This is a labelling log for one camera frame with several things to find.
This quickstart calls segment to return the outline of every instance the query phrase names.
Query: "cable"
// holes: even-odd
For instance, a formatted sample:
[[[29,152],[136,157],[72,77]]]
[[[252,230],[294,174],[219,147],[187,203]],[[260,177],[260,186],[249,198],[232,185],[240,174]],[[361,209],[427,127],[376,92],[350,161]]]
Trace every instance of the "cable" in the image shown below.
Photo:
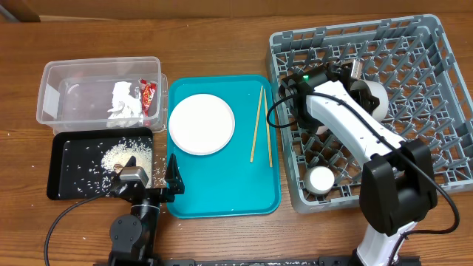
[[[88,202],[91,202],[93,200],[96,200],[96,199],[99,199],[101,197],[104,197],[105,195],[107,195],[109,192],[106,191],[106,192],[103,192],[99,195],[96,195],[94,197],[91,197],[90,199],[85,199],[81,202],[78,202],[78,203],[75,203],[74,205],[68,207],[65,211],[62,212],[62,214],[59,214],[58,218],[56,218],[56,220],[54,221],[54,223],[51,225],[51,228],[50,228],[50,231],[47,232],[47,235],[46,235],[46,240],[44,241],[44,264],[46,264],[46,266],[50,266],[50,260],[48,258],[48,255],[47,255],[47,249],[48,249],[48,246],[50,245],[50,238],[51,238],[51,235],[52,235],[52,231],[54,230],[54,227],[56,227],[56,225],[58,224],[58,222],[62,219],[62,217],[64,217],[67,213],[69,213],[70,211],[72,211],[73,209],[79,207],[80,205],[83,205],[85,203],[88,203]]]
[[[450,208],[452,208],[455,220],[453,222],[453,225],[450,228],[443,229],[443,230],[411,230],[411,231],[401,233],[398,241],[395,243],[395,247],[392,249],[391,256],[389,257],[387,265],[392,264],[392,260],[394,259],[396,253],[398,252],[398,249],[401,246],[401,243],[403,242],[403,240],[407,239],[408,235],[411,235],[411,234],[414,234],[414,233],[446,234],[446,233],[451,233],[451,232],[455,231],[455,229],[458,228],[458,225],[460,224],[460,213],[458,212],[457,206],[453,202],[452,198],[432,178],[430,178],[424,171],[422,171],[411,160],[409,160],[409,158],[407,158],[404,154],[402,154],[399,150],[397,150],[393,145],[391,145],[389,142],[387,142],[386,139],[383,136],[381,136],[379,133],[377,133],[377,131],[373,127],[371,127],[371,125],[365,119],[363,119],[363,117],[356,110],[354,110],[353,107],[351,107],[348,103],[345,103],[343,100],[338,99],[338,98],[333,97],[333,96],[330,96],[330,95],[326,95],[324,93],[318,93],[318,92],[309,92],[309,93],[304,94],[304,95],[300,95],[300,94],[289,95],[289,96],[287,96],[287,97],[285,97],[281,100],[278,100],[277,102],[275,102],[274,105],[272,105],[271,108],[269,108],[268,115],[266,116],[266,121],[268,122],[268,124],[270,126],[273,126],[273,127],[276,127],[276,128],[284,128],[284,127],[290,126],[290,124],[282,125],[282,126],[276,126],[273,123],[271,123],[270,119],[269,119],[271,112],[276,108],[276,106],[278,106],[279,104],[281,104],[282,102],[284,102],[286,100],[290,100],[290,99],[295,98],[295,97],[305,97],[305,96],[308,96],[308,95],[310,95],[310,96],[319,96],[319,97],[323,97],[323,98],[333,100],[336,103],[338,103],[338,104],[344,106],[345,108],[347,108],[348,110],[350,110],[350,112],[352,112],[353,115],[355,115],[361,121],[361,123],[363,123],[364,126],[366,126],[367,129],[370,130],[371,133],[379,139],[380,142],[382,142],[384,145],[386,145],[386,147],[388,147],[393,152],[395,152],[404,161],[404,163],[406,163],[408,166],[413,168],[421,176],[425,177],[435,187],[435,189],[437,189],[437,191],[440,193],[440,195],[442,195],[443,198],[445,198],[445,200],[450,205]]]

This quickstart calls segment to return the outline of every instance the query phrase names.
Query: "wooden chopstick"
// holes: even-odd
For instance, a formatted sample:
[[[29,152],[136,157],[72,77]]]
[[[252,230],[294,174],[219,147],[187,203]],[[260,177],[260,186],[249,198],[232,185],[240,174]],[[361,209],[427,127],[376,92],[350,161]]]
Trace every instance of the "wooden chopstick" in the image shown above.
[[[266,124],[266,135],[268,136],[269,167],[273,167],[273,155],[271,154],[271,137],[269,135],[269,124],[266,121],[266,117],[268,116],[268,103],[266,100],[266,89],[264,91],[265,91],[265,124]]]
[[[261,85],[261,89],[259,90],[258,111],[256,111],[256,125],[254,126],[253,147],[251,147],[250,163],[253,162],[253,158],[254,158],[254,146],[256,145],[256,136],[258,135],[259,110],[261,109],[262,94],[263,94],[263,85]]]

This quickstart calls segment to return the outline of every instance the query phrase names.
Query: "dish rack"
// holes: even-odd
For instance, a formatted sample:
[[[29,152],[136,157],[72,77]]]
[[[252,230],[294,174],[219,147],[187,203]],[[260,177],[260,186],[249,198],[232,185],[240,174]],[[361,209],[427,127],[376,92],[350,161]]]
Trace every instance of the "dish rack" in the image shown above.
[[[357,58],[362,79],[381,82],[389,110],[382,124],[407,140],[419,137],[432,152],[435,181],[450,192],[473,189],[473,103],[443,31],[433,15],[408,16],[274,33],[268,73],[274,100],[284,77],[330,61]],[[280,124],[294,121],[279,105]],[[330,132],[310,134],[294,125],[281,129],[292,205],[313,213],[358,205],[361,167]],[[308,168],[327,166],[332,190],[315,197],[304,188]]]

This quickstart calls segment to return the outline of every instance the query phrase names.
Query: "teal tray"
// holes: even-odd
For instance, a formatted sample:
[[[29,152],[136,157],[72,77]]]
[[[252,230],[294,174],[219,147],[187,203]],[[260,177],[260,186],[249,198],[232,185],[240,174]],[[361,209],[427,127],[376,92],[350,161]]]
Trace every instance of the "teal tray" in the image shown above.
[[[270,214],[281,202],[281,181],[276,130],[270,128],[273,168],[269,167],[265,107],[262,100],[254,161],[250,163],[256,109],[261,85],[268,105],[273,103],[268,80],[261,75],[235,75],[183,78],[169,90],[169,116],[183,99],[200,93],[224,100],[235,116],[235,131],[230,142],[215,154],[196,156],[180,150],[168,132],[167,156],[176,154],[186,186],[184,195],[168,204],[178,218],[204,218]]]

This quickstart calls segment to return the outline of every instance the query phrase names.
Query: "gray dish rack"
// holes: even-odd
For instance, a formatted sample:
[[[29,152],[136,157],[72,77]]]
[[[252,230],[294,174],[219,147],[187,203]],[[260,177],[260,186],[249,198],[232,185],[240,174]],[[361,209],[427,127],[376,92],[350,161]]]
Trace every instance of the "gray dish rack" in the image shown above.
[[[389,97],[383,125],[406,139],[419,137],[432,151],[435,180],[449,193],[473,189],[473,103],[440,20],[408,16],[274,33],[268,73],[274,100],[281,79],[329,61],[357,58],[362,78],[381,82]],[[293,121],[288,107],[276,108],[279,123]],[[281,129],[292,205],[313,213],[358,205],[361,168],[335,135]],[[336,185],[320,197],[303,183],[307,168],[328,166]]]

